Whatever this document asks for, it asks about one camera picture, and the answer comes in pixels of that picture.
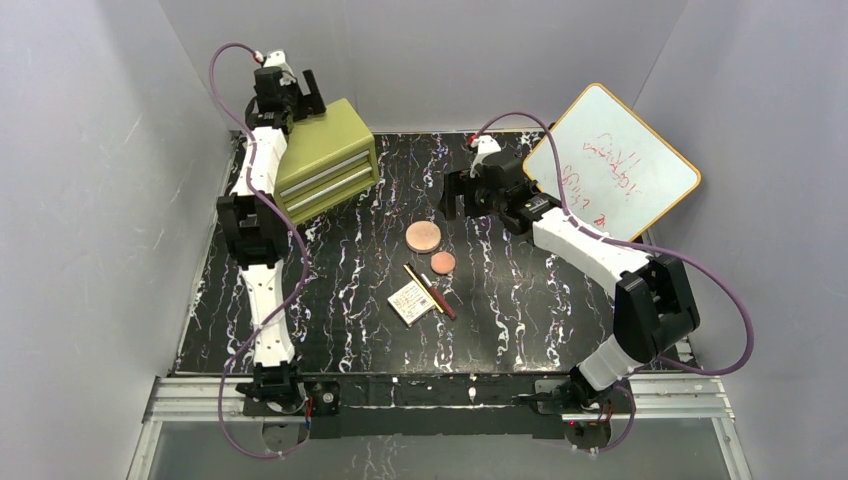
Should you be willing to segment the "olive green drawer box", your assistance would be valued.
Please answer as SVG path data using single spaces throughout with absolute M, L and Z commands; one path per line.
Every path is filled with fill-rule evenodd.
M 349 100 L 295 124 L 280 161 L 277 206 L 296 225 L 371 188 L 379 181 L 375 137 Z

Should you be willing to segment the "large round pink compact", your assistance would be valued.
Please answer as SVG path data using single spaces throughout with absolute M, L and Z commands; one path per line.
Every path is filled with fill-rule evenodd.
M 416 253 L 430 253 L 436 250 L 442 240 L 442 233 L 437 224 L 421 220 L 410 224 L 405 231 L 407 247 Z

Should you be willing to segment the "small round pink compact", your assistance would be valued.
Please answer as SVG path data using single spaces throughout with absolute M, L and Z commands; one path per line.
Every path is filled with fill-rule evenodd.
M 440 251 L 432 255 L 430 266 L 437 275 L 448 275 L 456 268 L 456 258 L 449 252 Z

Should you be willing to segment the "white eyeshadow palette box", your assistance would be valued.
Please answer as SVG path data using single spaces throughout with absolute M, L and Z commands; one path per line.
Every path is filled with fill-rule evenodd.
M 435 308 L 413 280 L 390 295 L 388 303 L 406 326 L 412 326 Z

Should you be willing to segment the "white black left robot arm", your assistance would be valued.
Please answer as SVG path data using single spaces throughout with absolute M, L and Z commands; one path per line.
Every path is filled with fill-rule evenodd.
M 286 239 L 297 229 L 280 216 L 273 200 L 274 180 L 295 122 L 326 110 L 313 72 L 303 75 L 305 83 L 300 85 L 283 67 L 255 70 L 258 91 L 246 117 L 244 161 L 233 188 L 216 205 L 252 315 L 253 379 L 236 389 L 284 415 L 303 410 L 308 395 L 295 363 L 284 308 L 288 298 L 281 286 Z

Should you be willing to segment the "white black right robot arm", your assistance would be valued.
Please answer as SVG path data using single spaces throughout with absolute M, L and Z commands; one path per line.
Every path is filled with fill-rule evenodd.
M 613 245 L 562 210 L 519 161 L 476 165 L 445 175 L 439 211 L 448 220 L 494 216 L 513 235 L 567 261 L 613 301 L 613 332 L 569 372 L 569 392 L 597 397 L 653 362 L 700 325 L 681 260 Z

